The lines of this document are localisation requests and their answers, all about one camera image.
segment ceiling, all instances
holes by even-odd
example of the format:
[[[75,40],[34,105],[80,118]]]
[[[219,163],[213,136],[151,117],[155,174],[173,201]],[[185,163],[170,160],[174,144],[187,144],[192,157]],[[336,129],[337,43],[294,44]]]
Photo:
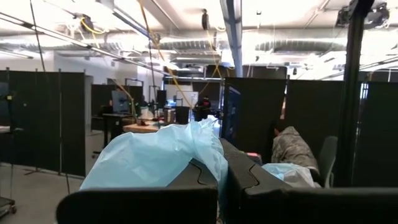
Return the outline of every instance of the ceiling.
[[[140,52],[148,50],[147,40],[140,39],[130,26],[114,17],[110,9],[96,3],[95,0],[32,2],[38,26],[66,33],[68,29],[75,30],[79,27],[80,21],[74,19],[72,14],[82,13],[91,17],[96,30],[109,31],[106,35],[96,36],[97,39],[106,42],[100,43],[105,50],[118,53],[132,48]],[[396,45],[398,1],[386,2],[391,10],[390,28],[366,31],[364,35],[364,39],[369,41],[374,41],[377,37],[385,47],[368,44],[364,47],[367,52],[371,52],[370,49],[374,52],[381,49],[390,50],[394,41]],[[3,4],[0,12],[33,23],[29,3],[29,0],[13,0],[12,4]],[[136,22],[145,26],[139,1],[114,0],[114,3]],[[228,38],[223,32],[225,24],[219,1],[143,0],[143,3],[148,25],[154,32],[161,34],[160,48],[166,55],[177,54],[183,58],[186,54],[200,54],[203,59],[205,56],[202,55],[213,58],[214,54],[220,56],[221,52],[228,51]],[[320,58],[328,52],[344,51],[347,31],[334,26],[338,11],[348,3],[348,0],[242,0],[244,63],[254,63],[258,55],[267,61],[307,63],[313,60],[314,55]],[[206,9],[209,15],[208,33],[201,28],[203,9]],[[36,51],[35,37],[32,34],[29,29],[0,20],[1,48]],[[83,34],[85,39],[90,38],[87,36],[88,34]],[[74,37],[83,38],[79,33],[75,33]],[[48,47],[48,50],[78,50],[73,47],[66,49],[65,46],[55,48],[54,44],[49,45],[53,48]]]

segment office chair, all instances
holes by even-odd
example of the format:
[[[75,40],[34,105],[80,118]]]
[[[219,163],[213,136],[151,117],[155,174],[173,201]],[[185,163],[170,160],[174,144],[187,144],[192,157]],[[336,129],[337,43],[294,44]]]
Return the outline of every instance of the office chair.
[[[325,180],[325,188],[333,186],[333,165],[336,160],[337,137],[328,136],[323,142],[323,146],[318,158],[318,167],[321,178]]]

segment light blue plastic sheet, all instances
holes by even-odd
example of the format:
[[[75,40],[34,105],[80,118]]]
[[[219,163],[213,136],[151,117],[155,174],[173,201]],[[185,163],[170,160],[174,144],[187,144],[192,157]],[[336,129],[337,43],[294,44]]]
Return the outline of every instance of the light blue plastic sheet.
[[[292,187],[316,187],[308,168],[296,164],[265,164],[263,169]]]
[[[122,134],[103,149],[80,190],[166,187],[195,158],[207,166],[222,192],[228,162],[212,124],[206,119],[172,124],[156,133]]]

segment support column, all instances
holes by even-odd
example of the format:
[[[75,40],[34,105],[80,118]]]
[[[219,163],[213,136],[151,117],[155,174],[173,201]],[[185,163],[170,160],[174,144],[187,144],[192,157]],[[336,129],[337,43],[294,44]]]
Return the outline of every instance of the support column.
[[[354,149],[358,112],[358,73],[364,20],[374,0],[354,0],[350,2],[350,22],[348,30],[346,67],[342,94],[340,130],[335,163],[335,187],[350,187],[353,179]]]

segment desk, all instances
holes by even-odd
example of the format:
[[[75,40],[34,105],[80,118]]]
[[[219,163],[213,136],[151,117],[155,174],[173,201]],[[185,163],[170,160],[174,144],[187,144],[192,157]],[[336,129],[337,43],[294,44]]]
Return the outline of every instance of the desk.
[[[102,114],[101,117],[95,117],[96,119],[103,119],[104,121],[104,143],[103,149],[108,145],[108,125],[111,124],[111,139],[116,138],[117,136],[123,133],[122,122],[124,119],[132,118],[132,115],[128,114]],[[95,155],[101,154],[101,151],[93,151],[92,158],[95,158]]]
[[[130,124],[123,127],[124,132],[132,133],[155,133],[159,127],[154,126],[155,121],[145,121],[148,126],[139,126],[138,124]]]

